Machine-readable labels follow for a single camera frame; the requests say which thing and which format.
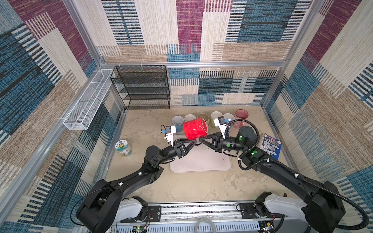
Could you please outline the pink patterned mug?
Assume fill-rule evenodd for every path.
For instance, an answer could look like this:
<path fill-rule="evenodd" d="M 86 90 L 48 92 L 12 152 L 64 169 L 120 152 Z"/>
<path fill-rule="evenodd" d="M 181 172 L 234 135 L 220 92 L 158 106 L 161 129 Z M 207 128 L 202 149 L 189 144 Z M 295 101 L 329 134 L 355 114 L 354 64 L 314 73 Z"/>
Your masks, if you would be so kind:
<path fill-rule="evenodd" d="M 246 110 L 243 110 L 243 109 L 239 109 L 236 111 L 236 116 L 235 116 L 235 119 L 247 119 L 249 116 L 248 112 Z M 234 127 L 235 128 L 241 128 L 242 126 L 246 126 L 246 122 L 243 122 L 243 121 L 237 121 L 237 122 L 234 122 Z"/>

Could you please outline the white plastic tray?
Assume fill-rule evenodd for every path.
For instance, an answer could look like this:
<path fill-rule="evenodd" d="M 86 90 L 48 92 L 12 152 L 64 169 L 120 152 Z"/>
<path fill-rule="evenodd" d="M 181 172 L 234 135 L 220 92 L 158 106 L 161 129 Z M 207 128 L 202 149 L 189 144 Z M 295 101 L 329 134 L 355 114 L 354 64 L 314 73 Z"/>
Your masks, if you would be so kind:
<path fill-rule="evenodd" d="M 223 153 L 215 152 L 206 145 L 194 146 L 184 157 L 178 157 L 171 163 L 174 173 L 226 171 L 232 168 L 231 158 Z"/>

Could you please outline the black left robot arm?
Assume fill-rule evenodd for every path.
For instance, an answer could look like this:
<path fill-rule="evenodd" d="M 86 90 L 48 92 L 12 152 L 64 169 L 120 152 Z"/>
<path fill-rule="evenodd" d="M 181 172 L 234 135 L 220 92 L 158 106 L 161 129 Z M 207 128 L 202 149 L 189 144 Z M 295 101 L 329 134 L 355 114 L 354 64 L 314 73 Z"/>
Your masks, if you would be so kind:
<path fill-rule="evenodd" d="M 127 196 L 155 182 L 163 172 L 162 164 L 186 156 L 196 144 L 196 140 L 178 139 L 164 149 L 148 147 L 138 171 L 118 180 L 97 181 L 83 198 L 76 218 L 92 233 L 104 233 L 121 220 L 145 218 L 147 203 L 137 196 L 130 199 Z"/>

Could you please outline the small labelled jar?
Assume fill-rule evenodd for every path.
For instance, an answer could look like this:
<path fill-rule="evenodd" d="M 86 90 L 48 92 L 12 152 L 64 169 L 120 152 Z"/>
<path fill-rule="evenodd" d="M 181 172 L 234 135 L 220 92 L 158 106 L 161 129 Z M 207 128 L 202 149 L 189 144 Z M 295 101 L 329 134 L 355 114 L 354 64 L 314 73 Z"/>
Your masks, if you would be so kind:
<path fill-rule="evenodd" d="M 122 157 L 129 157 L 132 153 L 132 148 L 128 141 L 120 140 L 115 144 L 115 150 L 119 152 Z"/>

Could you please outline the white mug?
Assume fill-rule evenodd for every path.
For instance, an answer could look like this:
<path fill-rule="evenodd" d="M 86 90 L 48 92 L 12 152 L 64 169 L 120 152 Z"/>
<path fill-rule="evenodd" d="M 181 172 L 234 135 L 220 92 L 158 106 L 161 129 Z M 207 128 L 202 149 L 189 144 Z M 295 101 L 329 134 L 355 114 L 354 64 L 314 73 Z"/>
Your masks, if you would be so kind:
<path fill-rule="evenodd" d="M 197 117 L 194 115 L 194 114 L 187 114 L 185 117 L 184 117 L 184 121 L 185 122 L 189 122 L 189 121 L 192 121 L 192 120 L 195 120 Z"/>

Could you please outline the blue polka dot mug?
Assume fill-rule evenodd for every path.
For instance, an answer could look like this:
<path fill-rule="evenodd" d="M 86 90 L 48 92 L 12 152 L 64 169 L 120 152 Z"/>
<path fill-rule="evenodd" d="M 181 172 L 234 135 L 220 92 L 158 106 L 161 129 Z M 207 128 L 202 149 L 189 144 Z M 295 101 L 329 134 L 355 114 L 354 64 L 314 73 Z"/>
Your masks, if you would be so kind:
<path fill-rule="evenodd" d="M 176 127 L 176 132 L 180 133 L 184 128 L 184 118 L 182 116 L 174 116 L 172 119 L 172 124 Z"/>

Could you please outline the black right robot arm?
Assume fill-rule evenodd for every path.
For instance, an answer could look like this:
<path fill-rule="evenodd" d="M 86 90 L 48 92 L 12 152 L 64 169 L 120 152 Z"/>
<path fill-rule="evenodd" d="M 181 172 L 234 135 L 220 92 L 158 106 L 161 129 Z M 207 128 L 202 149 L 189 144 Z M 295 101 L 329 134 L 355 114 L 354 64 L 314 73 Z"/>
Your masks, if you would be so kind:
<path fill-rule="evenodd" d="M 250 208 L 258 217 L 281 214 L 303 220 L 319 233 L 332 233 L 339 228 L 345 215 L 342 197 L 330 182 L 320 183 L 297 173 L 257 147 L 258 130 L 243 126 L 236 137 L 228 133 L 214 133 L 200 138 L 200 142 L 216 152 L 241 151 L 238 157 L 242 170 L 265 174 L 291 190 L 298 199 L 263 192 Z"/>

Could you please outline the red mug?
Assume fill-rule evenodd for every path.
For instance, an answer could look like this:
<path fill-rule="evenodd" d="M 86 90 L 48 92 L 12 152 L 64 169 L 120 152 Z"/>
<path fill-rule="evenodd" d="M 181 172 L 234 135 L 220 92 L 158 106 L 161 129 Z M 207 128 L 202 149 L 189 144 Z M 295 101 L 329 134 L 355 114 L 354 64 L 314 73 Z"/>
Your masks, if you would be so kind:
<path fill-rule="evenodd" d="M 208 127 L 204 119 L 197 118 L 184 123 L 184 133 L 188 140 L 205 137 L 208 133 Z"/>

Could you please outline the green mug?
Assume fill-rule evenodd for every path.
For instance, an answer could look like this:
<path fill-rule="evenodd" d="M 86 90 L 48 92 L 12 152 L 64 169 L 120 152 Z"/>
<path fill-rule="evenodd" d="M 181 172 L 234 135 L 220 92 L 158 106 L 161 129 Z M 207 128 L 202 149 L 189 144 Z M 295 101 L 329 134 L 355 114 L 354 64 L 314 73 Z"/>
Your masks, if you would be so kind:
<path fill-rule="evenodd" d="M 214 111 L 210 115 L 210 124 L 213 128 L 216 128 L 217 126 L 215 125 L 214 119 L 222 117 L 223 114 L 219 111 Z"/>

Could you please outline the beige ceramic teapot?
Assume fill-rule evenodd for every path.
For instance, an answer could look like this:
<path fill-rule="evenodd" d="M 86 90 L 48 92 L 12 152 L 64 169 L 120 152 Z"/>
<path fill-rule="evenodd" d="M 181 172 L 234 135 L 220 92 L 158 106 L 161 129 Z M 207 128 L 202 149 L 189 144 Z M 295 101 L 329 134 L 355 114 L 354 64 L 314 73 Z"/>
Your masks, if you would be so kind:
<path fill-rule="evenodd" d="M 205 123 L 206 123 L 207 126 L 210 124 L 210 117 L 209 117 L 209 115 L 206 114 L 206 113 L 200 113 L 200 114 L 197 116 L 197 118 L 202 118 L 202 119 L 205 121 Z"/>

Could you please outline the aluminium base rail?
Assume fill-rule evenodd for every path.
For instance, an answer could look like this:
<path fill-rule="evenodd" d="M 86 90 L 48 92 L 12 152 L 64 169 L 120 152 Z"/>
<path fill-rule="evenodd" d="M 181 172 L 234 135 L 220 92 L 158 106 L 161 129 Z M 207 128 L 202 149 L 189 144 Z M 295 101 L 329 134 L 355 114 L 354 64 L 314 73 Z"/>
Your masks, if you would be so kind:
<path fill-rule="evenodd" d="M 151 203 L 151 217 L 144 222 L 115 223 L 115 233 L 313 233 L 306 222 L 254 213 L 254 201 Z"/>

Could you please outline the purple mug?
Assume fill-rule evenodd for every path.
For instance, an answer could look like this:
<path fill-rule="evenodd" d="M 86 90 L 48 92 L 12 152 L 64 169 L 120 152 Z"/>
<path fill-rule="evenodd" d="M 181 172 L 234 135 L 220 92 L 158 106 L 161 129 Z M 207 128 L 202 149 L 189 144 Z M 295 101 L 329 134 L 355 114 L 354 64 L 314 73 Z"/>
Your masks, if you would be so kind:
<path fill-rule="evenodd" d="M 235 116 L 233 114 L 230 114 L 230 113 L 225 113 L 223 115 L 223 117 L 227 120 L 227 121 L 232 121 L 232 120 L 235 120 Z"/>

